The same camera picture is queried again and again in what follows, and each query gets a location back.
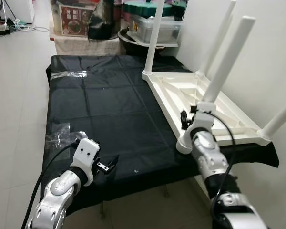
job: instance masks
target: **tiled floor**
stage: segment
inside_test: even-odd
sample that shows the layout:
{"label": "tiled floor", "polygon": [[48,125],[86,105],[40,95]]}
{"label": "tiled floor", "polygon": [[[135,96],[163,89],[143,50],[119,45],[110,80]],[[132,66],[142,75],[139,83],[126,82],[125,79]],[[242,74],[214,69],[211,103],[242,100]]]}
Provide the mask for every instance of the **tiled floor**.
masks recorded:
{"label": "tiled floor", "polygon": [[[35,24],[48,27],[48,0],[35,0]],[[47,32],[16,32],[0,38],[0,229],[19,229],[41,170],[48,83],[45,68],[55,55]],[[105,203],[67,218],[64,229],[210,228],[208,210],[187,181]]]}

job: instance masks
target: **green lid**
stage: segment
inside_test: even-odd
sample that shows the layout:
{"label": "green lid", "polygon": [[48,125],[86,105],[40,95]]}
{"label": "green lid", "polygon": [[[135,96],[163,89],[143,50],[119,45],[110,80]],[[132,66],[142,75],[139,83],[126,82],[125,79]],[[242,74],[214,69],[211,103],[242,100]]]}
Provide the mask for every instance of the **green lid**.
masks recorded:
{"label": "green lid", "polygon": [[[141,17],[149,18],[156,15],[156,9],[158,2],[150,0],[134,0],[127,1],[123,4],[123,11],[130,14],[136,14]],[[172,16],[173,10],[172,6],[169,4],[164,4],[162,17]]]}

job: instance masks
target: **robotic arm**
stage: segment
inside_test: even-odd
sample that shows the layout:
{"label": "robotic arm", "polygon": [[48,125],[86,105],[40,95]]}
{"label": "robotic arm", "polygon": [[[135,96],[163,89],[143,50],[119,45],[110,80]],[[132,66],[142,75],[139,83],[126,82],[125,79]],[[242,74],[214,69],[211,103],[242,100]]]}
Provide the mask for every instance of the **robotic arm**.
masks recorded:
{"label": "robotic arm", "polygon": [[[209,198],[214,201],[229,164],[210,132],[195,133],[192,156],[204,179]],[[225,178],[215,207],[215,216],[221,223],[218,225],[219,223],[215,222],[214,228],[267,229],[247,197],[241,193],[231,172]]]}
{"label": "robotic arm", "polygon": [[98,171],[108,174],[116,166],[117,157],[109,165],[103,165],[98,157],[99,151],[100,146],[92,140],[84,138],[79,142],[68,170],[47,184],[27,229],[62,228],[66,210],[81,187],[93,182],[93,174]]}
{"label": "robotic arm", "polygon": [[212,204],[214,229],[267,229],[258,212],[241,193],[232,172],[225,176],[229,164],[211,133],[214,117],[210,114],[215,108],[214,103],[201,101],[191,108],[195,113],[192,120],[187,119],[185,111],[181,113],[182,128],[186,132],[178,139],[176,148],[183,154],[191,153],[209,198],[216,201]]}

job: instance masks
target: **black cloth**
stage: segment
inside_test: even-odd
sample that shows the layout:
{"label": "black cloth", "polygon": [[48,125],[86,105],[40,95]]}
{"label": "black cloth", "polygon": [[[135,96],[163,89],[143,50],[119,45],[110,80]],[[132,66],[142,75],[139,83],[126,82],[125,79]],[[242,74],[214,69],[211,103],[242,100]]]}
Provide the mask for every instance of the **black cloth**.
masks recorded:
{"label": "black cloth", "polygon": [[[83,187],[68,208],[68,214],[131,193],[198,175],[195,161],[175,149],[176,138],[148,84],[141,79],[145,59],[134,56],[53,56],[51,73],[87,71],[86,78],[62,77],[50,82],[46,134],[52,125],[70,123],[71,132],[84,131],[101,145],[100,157],[108,163],[119,155],[117,168],[99,173]],[[173,57],[157,58],[153,71],[188,72]],[[222,147],[230,157],[231,147]],[[54,161],[41,186],[67,169],[67,159]],[[45,151],[43,167],[51,153]],[[278,166],[272,143],[238,145],[238,162],[261,162]]]}

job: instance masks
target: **plastic storage box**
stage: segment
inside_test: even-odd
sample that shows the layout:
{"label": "plastic storage box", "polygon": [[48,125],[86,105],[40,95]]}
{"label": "plastic storage box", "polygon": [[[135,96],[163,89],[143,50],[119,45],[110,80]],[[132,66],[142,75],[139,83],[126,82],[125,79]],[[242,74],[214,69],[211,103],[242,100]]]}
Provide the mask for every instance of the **plastic storage box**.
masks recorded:
{"label": "plastic storage box", "polygon": [[[130,33],[134,40],[149,44],[154,17],[143,18],[137,15],[130,17]],[[174,17],[162,17],[157,43],[177,44],[177,37],[181,27],[180,21],[174,21]]]}

